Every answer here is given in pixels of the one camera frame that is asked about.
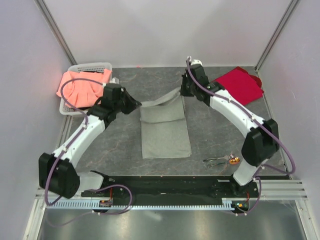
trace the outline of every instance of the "perforated metal strip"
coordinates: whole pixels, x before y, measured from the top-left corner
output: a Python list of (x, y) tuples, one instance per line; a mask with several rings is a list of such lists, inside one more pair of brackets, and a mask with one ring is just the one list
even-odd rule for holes
[[(125, 205), (114, 205), (112, 207), (103, 207), (100, 206), (99, 200), (91, 199), (63, 199), (58, 201), (53, 206), (48, 206), (48, 209), (95, 209), (95, 210), (107, 210), (115, 209), (121, 210), (124, 209)], [(231, 200), (223, 200), (222, 205), (159, 205), (159, 206), (131, 206), (131, 210), (234, 210), (231, 207)]]

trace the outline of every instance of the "reflective floor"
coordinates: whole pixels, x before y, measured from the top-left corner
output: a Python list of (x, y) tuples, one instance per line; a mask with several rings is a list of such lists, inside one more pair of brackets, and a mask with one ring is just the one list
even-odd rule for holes
[(261, 201), (248, 216), (210, 210), (132, 210), (121, 215), (47, 209), (38, 240), (305, 240), (295, 203)]

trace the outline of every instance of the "gray floor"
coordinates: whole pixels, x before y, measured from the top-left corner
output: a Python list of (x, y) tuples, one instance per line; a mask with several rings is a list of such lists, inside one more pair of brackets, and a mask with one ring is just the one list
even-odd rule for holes
[[(205, 67), (210, 80), (229, 72), (234, 67)], [(253, 67), (245, 67), (255, 74)], [(183, 67), (118, 68), (112, 75), (138, 101), (155, 100), (181, 85)], [(107, 175), (231, 175), (238, 165), (219, 165), (208, 168), (203, 159), (234, 154), (241, 157), (244, 138), (219, 112), (207, 107), (195, 97), (185, 98), (185, 114), (191, 143), (191, 157), (142, 159), (140, 111), (130, 115), (118, 114), (117, 119), (97, 137), (85, 151), (77, 165), (78, 172), (96, 170)], [(264, 99), (247, 108), (265, 119), (269, 118)], [(81, 123), (74, 118), (71, 132)], [(269, 164), (285, 169), (278, 152)], [(260, 175), (277, 175), (265, 169)]]
[(261, 201), (248, 216), (214, 210), (131, 210), (114, 216), (89, 210), (47, 209), (38, 240), (305, 240), (294, 201)]

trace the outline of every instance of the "gray cloth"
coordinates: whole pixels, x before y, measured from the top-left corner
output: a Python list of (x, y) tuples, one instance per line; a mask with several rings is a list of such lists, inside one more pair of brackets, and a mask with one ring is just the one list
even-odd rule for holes
[(176, 88), (155, 101), (142, 102), (142, 158), (187, 158), (191, 156), (184, 100)]

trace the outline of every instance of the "red fabric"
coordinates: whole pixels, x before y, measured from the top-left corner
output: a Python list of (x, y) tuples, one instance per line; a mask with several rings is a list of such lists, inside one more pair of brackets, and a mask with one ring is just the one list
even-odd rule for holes
[(242, 105), (247, 105), (261, 98), (264, 93), (261, 89), (261, 80), (239, 66), (215, 81), (224, 86), (231, 96)]

